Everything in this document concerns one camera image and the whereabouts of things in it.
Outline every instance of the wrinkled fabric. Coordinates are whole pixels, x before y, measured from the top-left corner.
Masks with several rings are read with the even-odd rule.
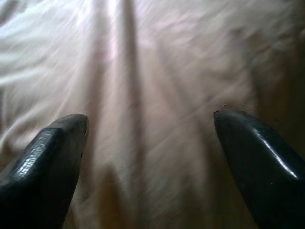
[[[260,117],[305,158],[304,11],[302,0],[1,2],[0,169],[55,119],[85,114],[66,228],[257,228],[213,111]]]

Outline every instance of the beige fabric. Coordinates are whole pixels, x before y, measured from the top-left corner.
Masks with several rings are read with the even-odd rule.
[[[67,228],[256,228],[215,135],[225,104],[305,156],[302,0],[0,6],[0,167],[56,118],[91,119]]]

